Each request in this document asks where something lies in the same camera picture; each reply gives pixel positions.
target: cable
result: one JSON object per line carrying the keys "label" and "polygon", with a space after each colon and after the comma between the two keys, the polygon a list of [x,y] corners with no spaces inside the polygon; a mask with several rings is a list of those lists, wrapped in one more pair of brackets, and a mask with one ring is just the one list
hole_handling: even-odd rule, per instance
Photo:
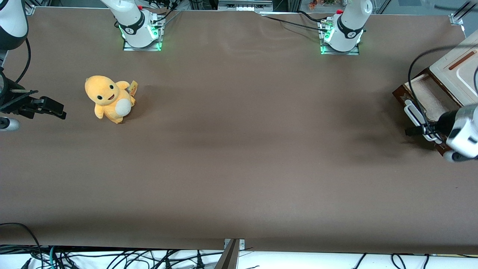
{"label": "cable", "polygon": [[327,19],[327,17],[324,17],[324,18],[322,18],[322,19],[314,19],[314,18],[312,18],[311,16],[309,16],[309,14],[305,13],[305,12],[302,11],[302,10],[299,10],[297,13],[300,13],[300,14],[305,15],[309,20],[311,20],[311,21],[313,21],[313,22],[320,22],[321,20]]}
{"label": "cable", "polygon": [[[28,62],[27,62],[26,69],[28,68],[29,64],[30,64],[30,60],[28,60]],[[38,239],[36,239],[36,236],[33,234],[33,232],[25,224],[21,224],[21,223],[18,223],[18,222],[0,223],[0,226],[3,226],[3,225],[17,225],[17,226],[21,226],[23,229],[25,229],[32,236],[32,238],[35,241],[35,244],[38,248],[38,252],[40,253],[40,257],[42,257],[42,250],[40,249],[40,243],[38,243]],[[42,260],[42,269],[43,269],[44,268],[43,258],[41,260]]]}
{"label": "cable", "polygon": [[285,22],[285,23],[292,24],[292,25],[297,25],[297,26],[300,26],[300,27],[303,27],[303,28],[308,28],[308,29],[321,31],[321,32],[327,32],[326,29],[319,29],[319,28],[316,28],[316,27],[310,27],[310,26],[306,26],[306,25],[302,25],[302,24],[298,24],[298,23],[294,23],[294,22],[288,22],[288,21],[284,21],[284,20],[276,19],[276,18],[272,18],[272,17],[267,17],[267,16],[265,16],[265,17],[268,18],[268,19],[271,19],[271,20],[278,21],[278,22]]}
{"label": "cable", "polygon": [[425,260],[425,263],[423,264],[423,269],[426,269],[426,265],[428,264],[428,260],[430,259],[429,254],[425,254],[425,256],[426,256],[426,260]]}
{"label": "cable", "polygon": [[176,18],[177,15],[181,14],[181,12],[183,12],[183,11],[178,11],[178,13],[176,13],[171,19],[169,19],[167,22],[165,22],[164,25],[166,26],[170,21],[174,20],[174,18]]}
{"label": "cable", "polygon": [[478,94],[477,74],[478,74],[478,67],[475,69],[475,73],[473,74],[473,85],[475,86],[475,93],[476,93],[476,94]]}
{"label": "cable", "polygon": [[279,2],[279,4],[275,7],[275,10],[273,10],[273,11],[276,11],[276,10],[281,6],[282,2],[284,2],[284,0],[281,0],[281,1]]}
{"label": "cable", "polygon": [[[393,257],[395,257],[395,256],[397,256],[397,257],[400,259],[400,261],[402,262],[403,268],[398,267],[398,265],[395,263],[395,261],[393,260]],[[391,262],[393,263],[393,265],[394,265],[397,269],[407,269],[407,267],[405,266],[405,263],[403,262],[402,257],[400,257],[400,255],[398,255],[398,254],[396,254],[396,253],[393,253],[393,254],[391,255]]]}
{"label": "cable", "polygon": [[463,255],[463,254],[457,254],[458,256],[462,256],[462,257],[467,257],[467,258],[478,258],[478,257],[475,257],[475,256],[468,256],[468,255]]}
{"label": "cable", "polygon": [[[435,5],[433,8],[438,9],[438,10],[446,10],[446,11],[457,11],[459,9],[459,8],[444,7],[444,6],[439,6],[439,5]],[[469,12],[478,12],[478,10],[470,9]]]}
{"label": "cable", "polygon": [[52,269],[56,269],[55,265],[53,264],[53,249],[55,248],[55,246],[52,246],[52,248],[50,249],[50,267]]}
{"label": "cable", "polygon": [[363,258],[365,258],[366,255],[367,255],[367,253],[364,253],[364,254],[362,255],[362,257],[360,257],[360,259],[358,259],[357,264],[356,264],[355,267],[352,268],[352,269],[357,269],[357,268],[359,268],[360,263],[362,262]]}
{"label": "cable", "polygon": [[30,48],[30,42],[28,41],[28,37],[27,37],[27,39],[25,39],[25,43],[27,44],[27,49],[28,49],[28,60],[27,60],[27,64],[25,65],[25,68],[23,69],[23,72],[17,78],[15,83],[20,82],[20,80],[23,78],[23,76],[25,75],[25,73],[28,70],[28,67],[30,66],[30,60],[32,59],[32,48]]}
{"label": "cable", "polygon": [[175,9],[176,9],[176,7],[171,8],[171,10],[170,10],[164,17],[160,18],[159,20],[155,20],[155,21],[153,21],[152,23],[157,23],[157,22],[160,22],[160,21],[166,19],[166,17],[167,17],[169,14],[171,14],[171,12],[173,12]]}

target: plush toy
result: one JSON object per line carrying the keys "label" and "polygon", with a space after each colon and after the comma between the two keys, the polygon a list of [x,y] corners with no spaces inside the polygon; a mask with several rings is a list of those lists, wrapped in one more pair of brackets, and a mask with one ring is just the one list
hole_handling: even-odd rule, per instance
{"label": "plush toy", "polygon": [[138,84],[126,81],[114,83],[104,76],[92,76],[85,82],[88,97],[95,102],[95,115],[102,119],[106,115],[114,123],[121,123],[136,100],[133,98]]}

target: brown table surface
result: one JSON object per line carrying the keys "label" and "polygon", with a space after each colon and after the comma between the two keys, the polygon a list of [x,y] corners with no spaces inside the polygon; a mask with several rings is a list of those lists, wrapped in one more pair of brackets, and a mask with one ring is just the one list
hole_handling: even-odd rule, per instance
{"label": "brown table surface", "polygon": [[[161,52],[123,52],[113,23],[101,9],[29,18],[21,84],[68,115],[1,134],[1,222],[44,245],[478,253],[477,163],[405,137],[392,96],[420,52],[464,39],[446,16],[371,16],[360,56],[321,55],[314,30],[253,12],[183,12]],[[11,51],[7,76],[25,61]],[[124,124],[95,117],[92,75],[139,83]]]}

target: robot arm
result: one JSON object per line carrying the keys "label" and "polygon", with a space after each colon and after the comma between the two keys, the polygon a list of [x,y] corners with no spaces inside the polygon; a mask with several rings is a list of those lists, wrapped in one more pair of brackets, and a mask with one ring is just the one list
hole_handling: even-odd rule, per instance
{"label": "robot arm", "polygon": [[0,0],[0,50],[19,47],[27,38],[24,0]]}
{"label": "robot arm", "polygon": [[151,31],[157,15],[140,10],[134,0],[101,0],[120,24],[124,39],[133,47],[142,48],[151,44],[158,36]]}
{"label": "robot arm", "polygon": [[435,131],[447,136],[453,150],[444,157],[453,162],[478,159],[478,105],[469,105],[443,114]]}
{"label": "robot arm", "polygon": [[352,50],[360,42],[363,26],[372,14],[370,0],[350,0],[342,14],[335,14],[327,20],[332,21],[330,35],[324,39],[339,52]]}

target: metal frame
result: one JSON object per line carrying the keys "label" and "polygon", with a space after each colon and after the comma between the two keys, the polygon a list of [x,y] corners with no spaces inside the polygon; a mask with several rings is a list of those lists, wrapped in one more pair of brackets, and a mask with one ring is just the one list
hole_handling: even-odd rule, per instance
{"label": "metal frame", "polygon": [[214,269],[237,269],[239,251],[244,247],[244,239],[226,239],[226,249],[222,253]]}

